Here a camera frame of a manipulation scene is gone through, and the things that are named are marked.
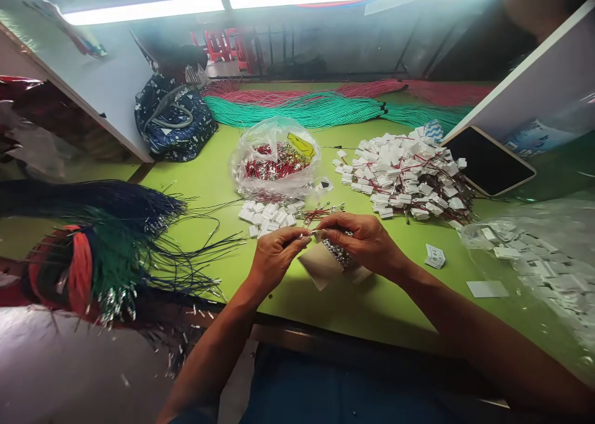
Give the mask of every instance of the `right hand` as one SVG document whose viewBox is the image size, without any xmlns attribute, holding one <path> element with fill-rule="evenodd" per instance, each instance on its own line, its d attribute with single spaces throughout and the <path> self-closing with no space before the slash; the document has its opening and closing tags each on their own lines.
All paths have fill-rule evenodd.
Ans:
<svg viewBox="0 0 595 424">
<path fill-rule="evenodd" d="M 353 232 L 353 237 L 338 228 Z M 325 229 L 323 239 L 343 247 L 359 264 L 378 275 L 392 278 L 414 266 L 375 216 L 334 213 L 324 218 L 318 229 Z"/>
</svg>

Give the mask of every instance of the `handbag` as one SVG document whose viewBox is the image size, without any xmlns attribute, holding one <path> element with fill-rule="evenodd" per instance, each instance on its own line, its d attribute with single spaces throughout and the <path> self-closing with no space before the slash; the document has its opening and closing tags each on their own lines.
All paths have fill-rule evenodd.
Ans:
<svg viewBox="0 0 595 424">
<path fill-rule="evenodd" d="M 217 131 L 217 123 L 199 92 L 155 74 L 136 95 L 136 127 L 156 160 L 195 159 Z"/>
</svg>

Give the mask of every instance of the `tablet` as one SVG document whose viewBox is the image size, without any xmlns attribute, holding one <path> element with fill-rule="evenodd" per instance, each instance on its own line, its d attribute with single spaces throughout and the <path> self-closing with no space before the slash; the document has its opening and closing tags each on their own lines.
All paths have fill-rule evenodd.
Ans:
<svg viewBox="0 0 595 424">
<path fill-rule="evenodd" d="M 510 152 L 476 126 L 467 126 L 445 140 L 456 161 L 467 160 L 461 173 L 486 196 L 498 196 L 535 177 L 528 163 Z"/>
</svg>

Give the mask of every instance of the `hand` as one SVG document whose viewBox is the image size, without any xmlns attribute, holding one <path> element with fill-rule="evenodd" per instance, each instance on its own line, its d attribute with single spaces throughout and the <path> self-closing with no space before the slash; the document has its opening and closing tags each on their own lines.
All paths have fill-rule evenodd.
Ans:
<svg viewBox="0 0 595 424">
<path fill-rule="evenodd" d="M 281 283 L 293 259 L 312 240 L 298 236 L 310 232 L 303 227 L 282 227 L 258 240 L 246 283 L 259 302 Z"/>
<path fill-rule="evenodd" d="M 353 232 L 353 237 L 337 228 Z M 378 275 L 391 279 L 414 267 L 375 216 L 334 213 L 324 218 L 318 229 L 326 229 L 323 238 L 343 247 L 359 264 Z"/>
</svg>

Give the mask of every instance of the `black screen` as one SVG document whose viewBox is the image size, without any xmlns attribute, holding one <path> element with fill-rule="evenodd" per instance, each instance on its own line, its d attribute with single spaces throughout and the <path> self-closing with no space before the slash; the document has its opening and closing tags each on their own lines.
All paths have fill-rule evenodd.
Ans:
<svg viewBox="0 0 595 424">
<path fill-rule="evenodd" d="M 467 159 L 461 172 L 489 195 L 496 195 L 535 172 L 473 128 L 466 128 L 444 144 L 456 161 Z"/>
</svg>

